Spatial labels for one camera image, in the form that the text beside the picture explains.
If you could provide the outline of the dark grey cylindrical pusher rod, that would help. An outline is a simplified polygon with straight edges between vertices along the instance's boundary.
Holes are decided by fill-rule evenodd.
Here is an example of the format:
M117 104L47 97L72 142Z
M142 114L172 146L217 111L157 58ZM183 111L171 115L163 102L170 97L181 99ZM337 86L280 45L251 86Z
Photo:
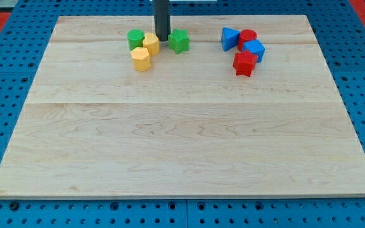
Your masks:
M160 41L168 41L170 34L170 1L153 0L153 16L155 21L155 32Z

